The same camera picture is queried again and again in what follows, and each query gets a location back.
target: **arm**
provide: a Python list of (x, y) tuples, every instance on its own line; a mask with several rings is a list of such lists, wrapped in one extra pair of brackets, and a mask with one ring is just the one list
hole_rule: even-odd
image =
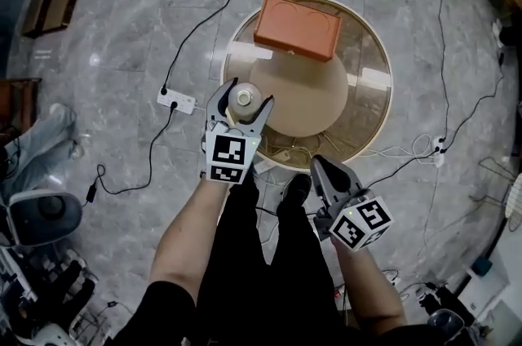
[(184, 288), (197, 302), (210, 258), (228, 184), (202, 179), (161, 237), (150, 282), (167, 281)]
[(379, 336), (407, 324), (396, 289), (367, 249), (348, 250), (332, 237), (352, 310), (361, 329)]

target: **black and white pattern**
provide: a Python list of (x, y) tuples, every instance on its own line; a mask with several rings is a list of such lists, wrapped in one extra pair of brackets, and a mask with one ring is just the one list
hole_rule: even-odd
[(368, 238), (368, 240), (366, 240), (365, 244), (361, 246), (361, 249), (362, 249), (363, 247), (366, 247), (366, 246), (372, 244), (373, 242), (376, 242), (379, 238), (381, 238), (381, 236), (384, 234), (384, 232), (385, 232), (386, 230), (388, 230), (389, 228), (390, 228), (389, 226), (388, 226), (388, 227), (385, 227), (385, 228), (383, 228), (382, 230), (379, 230), (378, 232), (372, 234), (372, 235)]
[(236, 184), (241, 180), (242, 172), (241, 169), (234, 169), (232, 167), (213, 166), (210, 168), (210, 178)]
[(332, 230), (332, 233), (352, 249), (357, 246), (357, 243), (359, 243), (365, 236), (365, 233), (345, 216), (341, 217), (335, 228)]
[(374, 199), (363, 206), (358, 206), (357, 210), (364, 221), (368, 224), (368, 227), (372, 230), (375, 230), (392, 220), (380, 206), (377, 199)]
[(217, 135), (212, 160), (214, 162), (242, 165), (245, 163), (245, 139)]

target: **blue jeans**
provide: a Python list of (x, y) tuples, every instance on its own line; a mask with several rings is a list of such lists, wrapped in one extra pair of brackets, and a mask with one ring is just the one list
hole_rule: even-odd
[(71, 157), (74, 142), (69, 139), (69, 131), (75, 121), (76, 113), (70, 108), (60, 106), (49, 118), (38, 119), (20, 136), (18, 160), (18, 139), (5, 147), (7, 156), (11, 159), (7, 175), (13, 174), (13, 171), (14, 175), (0, 183), (0, 201), (4, 206), (9, 204), (11, 195), (35, 188), (53, 168)]

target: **gray tile floor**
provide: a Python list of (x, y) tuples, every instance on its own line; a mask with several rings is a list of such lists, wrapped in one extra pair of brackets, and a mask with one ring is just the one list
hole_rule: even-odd
[[(372, 149), (397, 145), (410, 149), (421, 133), (443, 133), (440, 0), (339, 1), (364, 15), (391, 57), (391, 113)], [(43, 78), (42, 115), (55, 101), (78, 113), (77, 133), (86, 155), (55, 173), (63, 187), (84, 199), (98, 162), (106, 165), (106, 183), (112, 189), (146, 179), (148, 143), (168, 117), (168, 109), (156, 103), (156, 96), (171, 58), (186, 33), (223, 2), (78, 0), (68, 29), (35, 42), (21, 38), (15, 43), (10, 74)], [(228, 39), (241, 19), (261, 2), (232, 0), (221, 15), (199, 29), (184, 48), (169, 87), (194, 95), (204, 105), (219, 85)], [(487, 0), (444, 0), (441, 19), (451, 105), (449, 136), (477, 99), (492, 92), (499, 77), (490, 28), (495, 18)], [(35, 59), (38, 50), (51, 50), (51, 58)], [(468, 196), (486, 191), (498, 196), (506, 188), (502, 180), (477, 167), (482, 157), (500, 161), (510, 152), (518, 79), (514, 64), (507, 64), (504, 74), (497, 97), (481, 104), (440, 169), (414, 162), (374, 186), (392, 209), (396, 224), (371, 250), (381, 268), (400, 270), (400, 289), (434, 277), (456, 284), (465, 266), (495, 232), (500, 211), (486, 204), (473, 212), (478, 206)], [(95, 203), (86, 207), (72, 242), (100, 277), (95, 306), (102, 308), (104, 302), (116, 299), (137, 307), (159, 237), (190, 196), (204, 164), (199, 150), (203, 126), (201, 111), (190, 117), (177, 113), (153, 149), (151, 186), (119, 197), (99, 191)], [(401, 158), (359, 157), (350, 166), (368, 184), (404, 162)], [(281, 185), (291, 176), (282, 169), (265, 174), (262, 179), (269, 183), (259, 181), (259, 205), (274, 209)], [(318, 206), (318, 198), (311, 194), (307, 209), (314, 211)], [(273, 217), (261, 216), (262, 240), (268, 239), (274, 224)], [(276, 237), (265, 246), (268, 259), (275, 244)], [(328, 242), (324, 250), (334, 280), (340, 282)], [(414, 295), (405, 305), (410, 321), (421, 321)], [(108, 315), (115, 329), (128, 318), (119, 308), (109, 310)]]

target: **orange box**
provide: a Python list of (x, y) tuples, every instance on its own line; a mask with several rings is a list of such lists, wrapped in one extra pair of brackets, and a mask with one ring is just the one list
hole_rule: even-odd
[(287, 0), (264, 0), (254, 41), (327, 62), (334, 57), (341, 18)]

